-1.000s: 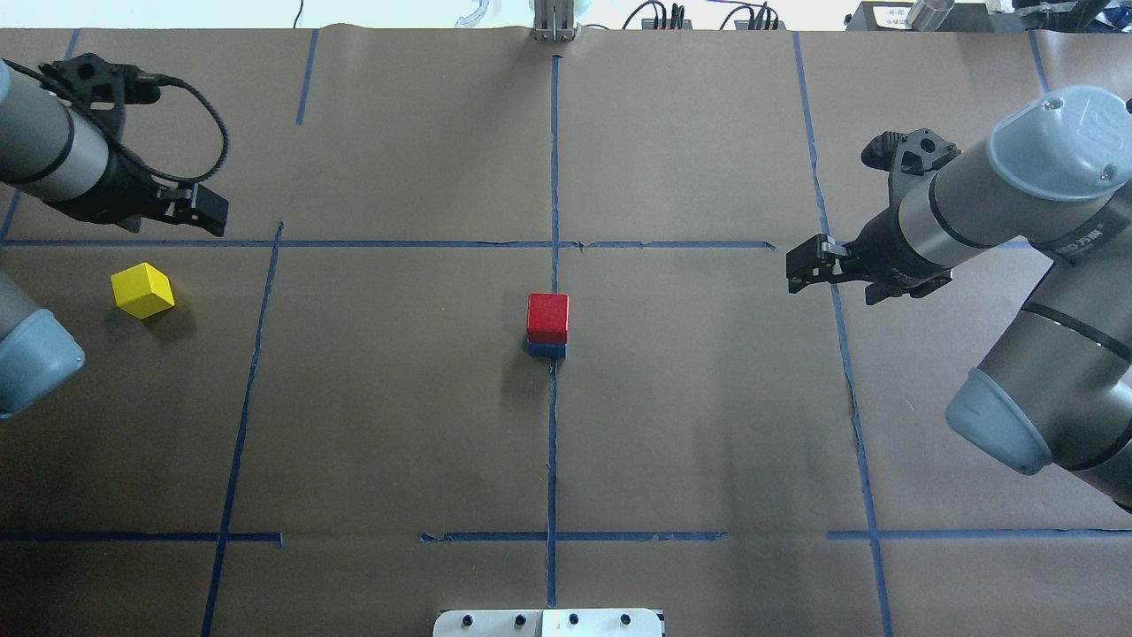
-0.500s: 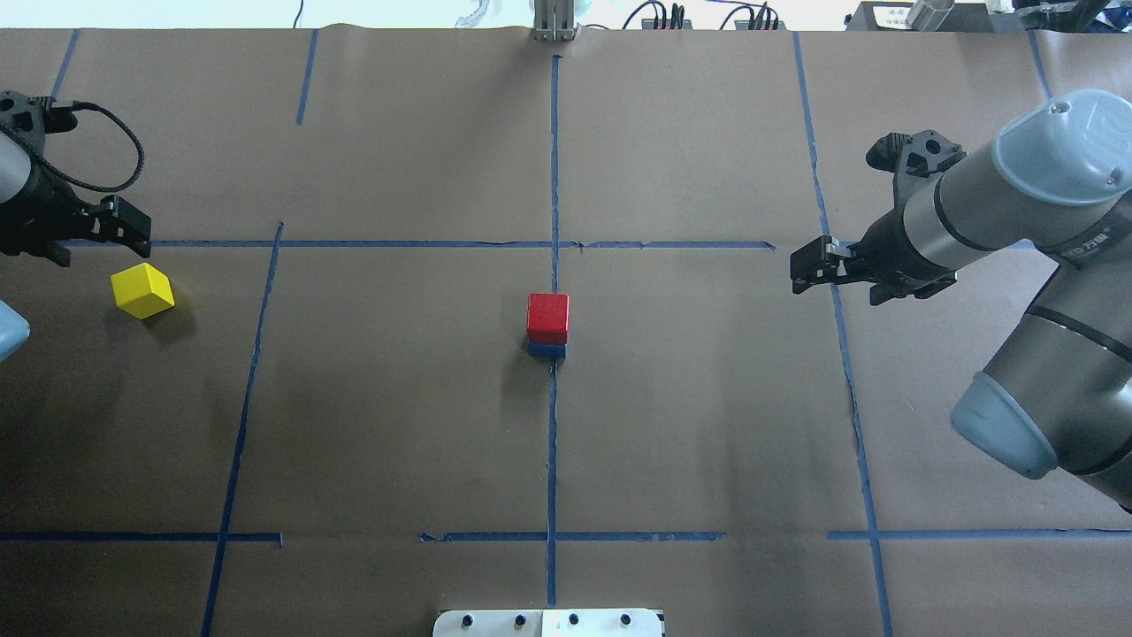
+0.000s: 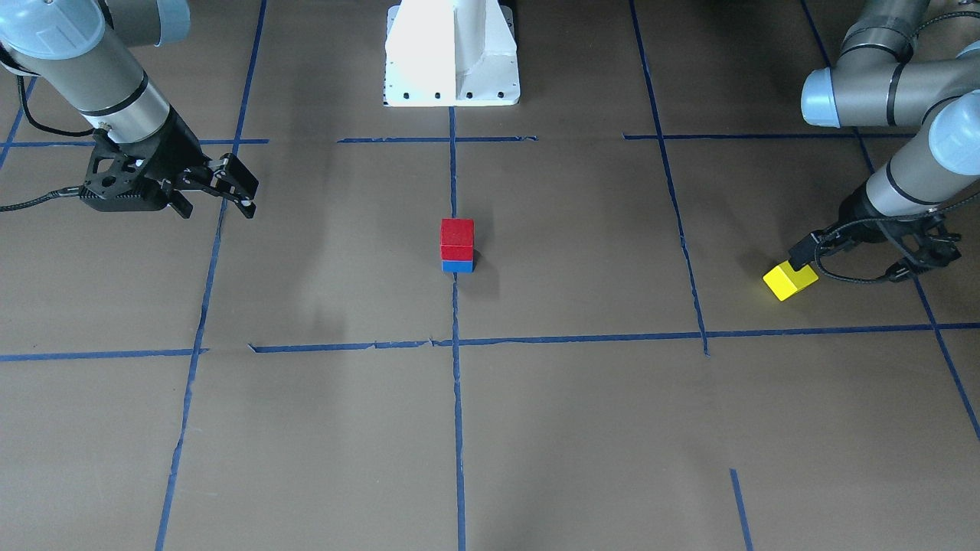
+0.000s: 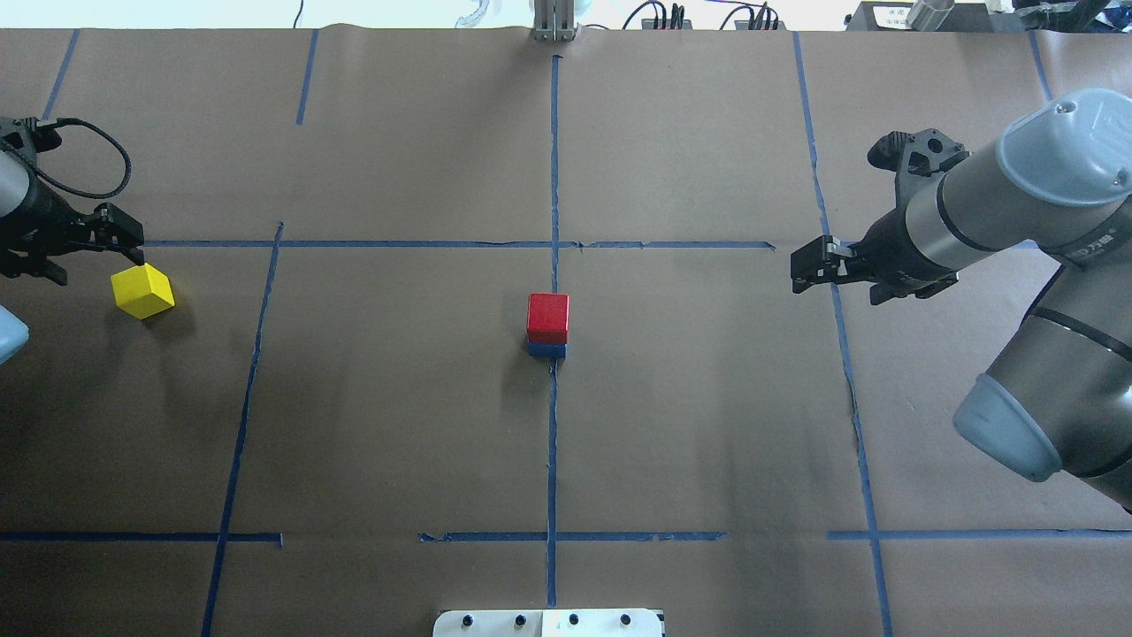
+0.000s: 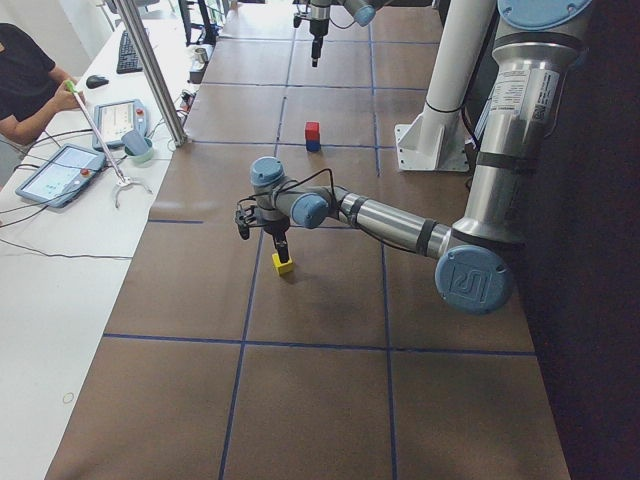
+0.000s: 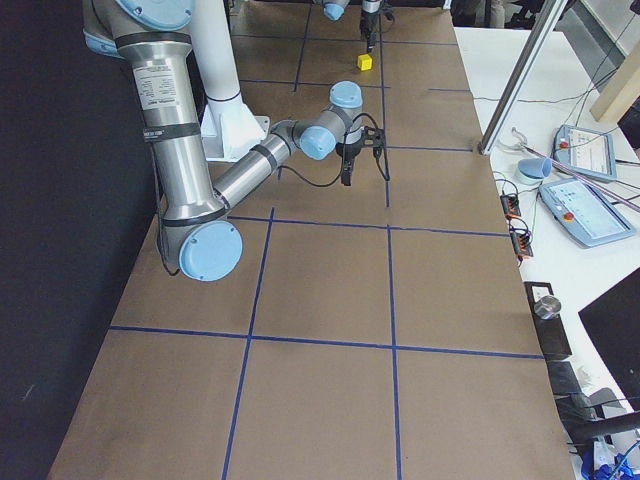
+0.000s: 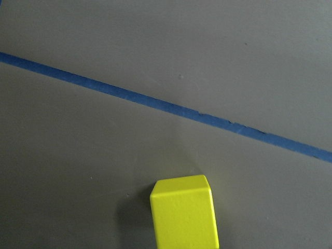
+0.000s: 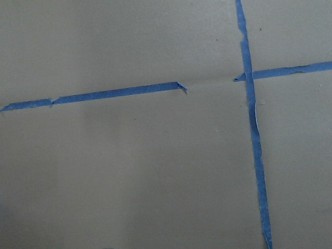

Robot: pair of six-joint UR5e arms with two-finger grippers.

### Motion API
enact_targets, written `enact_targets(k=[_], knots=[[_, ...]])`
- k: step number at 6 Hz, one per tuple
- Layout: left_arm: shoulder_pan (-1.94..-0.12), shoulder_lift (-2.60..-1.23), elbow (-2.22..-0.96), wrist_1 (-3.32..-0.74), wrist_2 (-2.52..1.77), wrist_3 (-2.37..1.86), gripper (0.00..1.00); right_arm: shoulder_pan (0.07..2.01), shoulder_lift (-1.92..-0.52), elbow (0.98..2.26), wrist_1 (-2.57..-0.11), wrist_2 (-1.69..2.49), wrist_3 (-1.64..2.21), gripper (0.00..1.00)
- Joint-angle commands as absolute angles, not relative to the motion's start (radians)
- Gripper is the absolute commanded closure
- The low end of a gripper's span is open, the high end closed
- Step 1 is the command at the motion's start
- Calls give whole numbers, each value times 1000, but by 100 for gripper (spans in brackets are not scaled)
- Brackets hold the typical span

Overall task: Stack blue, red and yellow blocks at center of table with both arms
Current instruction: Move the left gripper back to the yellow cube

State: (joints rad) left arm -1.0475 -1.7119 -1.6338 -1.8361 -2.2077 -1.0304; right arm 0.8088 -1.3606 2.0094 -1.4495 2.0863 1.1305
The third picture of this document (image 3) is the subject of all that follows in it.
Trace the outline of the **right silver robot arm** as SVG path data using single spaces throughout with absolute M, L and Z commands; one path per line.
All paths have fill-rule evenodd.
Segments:
M 190 27 L 186 1 L 4 1 L 2 66 L 17 77 L 25 118 L 34 122 L 25 77 L 43 78 L 87 120 L 94 147 L 81 185 L 3 211 L 76 197 L 100 212 L 190 217 L 185 192 L 200 191 L 254 217 L 258 179 L 234 154 L 207 157 L 132 53 L 182 41 Z

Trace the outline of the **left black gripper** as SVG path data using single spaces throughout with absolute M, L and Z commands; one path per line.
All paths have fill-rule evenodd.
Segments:
M 867 188 L 858 187 L 838 208 L 838 220 L 831 230 L 813 230 L 789 250 L 789 265 L 793 271 L 802 271 L 806 265 L 832 254 L 838 246 L 884 243 L 888 237 L 880 230 L 878 222 L 858 223 L 869 217 L 882 217 L 867 197 Z

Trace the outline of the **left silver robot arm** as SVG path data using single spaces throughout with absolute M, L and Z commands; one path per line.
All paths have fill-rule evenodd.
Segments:
M 801 110 L 809 125 L 918 133 L 844 199 L 836 223 L 791 248 L 795 271 L 861 243 L 902 251 L 889 280 L 959 259 L 941 206 L 978 180 L 978 45 L 952 59 L 913 60 L 926 10 L 925 1 L 868 1 L 836 65 L 806 78 Z

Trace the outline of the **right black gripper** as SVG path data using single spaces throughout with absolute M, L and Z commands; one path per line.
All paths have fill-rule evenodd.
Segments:
M 258 178 L 235 154 L 210 160 L 174 108 L 154 135 L 130 147 L 130 154 L 143 160 L 138 168 L 137 210 L 171 207 L 187 219 L 193 206 L 182 191 L 203 191 L 231 202 L 246 219 L 255 216 Z

